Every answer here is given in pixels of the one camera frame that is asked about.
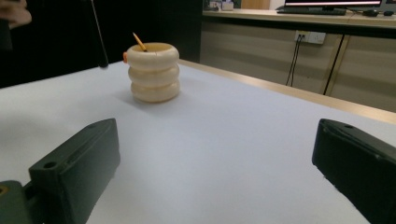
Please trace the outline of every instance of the table surface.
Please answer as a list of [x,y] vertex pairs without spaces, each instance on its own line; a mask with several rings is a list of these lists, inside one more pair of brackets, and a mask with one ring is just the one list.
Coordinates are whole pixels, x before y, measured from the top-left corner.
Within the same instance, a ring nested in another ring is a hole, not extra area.
[[360,13],[347,11],[345,16],[327,16],[327,15],[302,15],[302,14],[277,14],[275,10],[262,9],[240,9],[235,8],[233,11],[204,11],[204,16],[250,19],[261,21],[295,21],[295,22],[312,22],[336,25],[361,25],[378,28],[396,29],[396,16],[386,17],[378,15],[377,17],[366,17]]
[[0,90],[0,180],[115,118],[121,164],[88,223],[367,223],[311,162],[318,121],[396,146],[396,115],[179,62],[180,94],[136,101],[113,63]]

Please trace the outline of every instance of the yellow pencil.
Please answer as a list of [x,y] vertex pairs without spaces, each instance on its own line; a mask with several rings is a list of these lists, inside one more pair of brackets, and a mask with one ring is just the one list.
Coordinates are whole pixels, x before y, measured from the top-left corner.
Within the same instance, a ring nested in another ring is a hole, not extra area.
[[148,50],[146,49],[145,45],[142,43],[142,41],[140,41],[139,37],[137,37],[137,35],[134,33],[134,38],[136,39],[137,43],[139,44],[140,48],[147,52]]

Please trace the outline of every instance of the keyboard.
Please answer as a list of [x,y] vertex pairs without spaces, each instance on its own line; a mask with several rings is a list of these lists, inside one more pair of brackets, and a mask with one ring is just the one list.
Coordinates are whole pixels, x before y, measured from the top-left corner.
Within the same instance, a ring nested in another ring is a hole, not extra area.
[[347,11],[345,9],[335,8],[333,10],[323,10],[322,8],[309,7],[283,7],[276,10],[279,14],[306,14],[306,15],[330,15],[344,16]]

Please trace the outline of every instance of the pencil holder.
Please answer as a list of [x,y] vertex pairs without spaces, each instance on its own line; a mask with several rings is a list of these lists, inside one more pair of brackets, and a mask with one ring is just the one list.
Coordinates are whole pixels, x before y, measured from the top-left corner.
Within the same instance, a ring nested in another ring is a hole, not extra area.
[[147,51],[135,45],[124,53],[124,62],[130,66],[131,92],[144,102],[168,101],[180,91],[178,51],[164,43],[145,43],[145,47]]

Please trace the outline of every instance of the electrical outlet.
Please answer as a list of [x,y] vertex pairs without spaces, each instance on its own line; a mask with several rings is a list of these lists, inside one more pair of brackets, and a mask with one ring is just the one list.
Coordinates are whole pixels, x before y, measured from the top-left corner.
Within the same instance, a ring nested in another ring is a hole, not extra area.
[[301,42],[311,43],[311,44],[323,44],[324,38],[326,36],[325,33],[298,30],[296,31],[296,35],[294,36],[294,41],[298,40],[299,35],[303,36]]

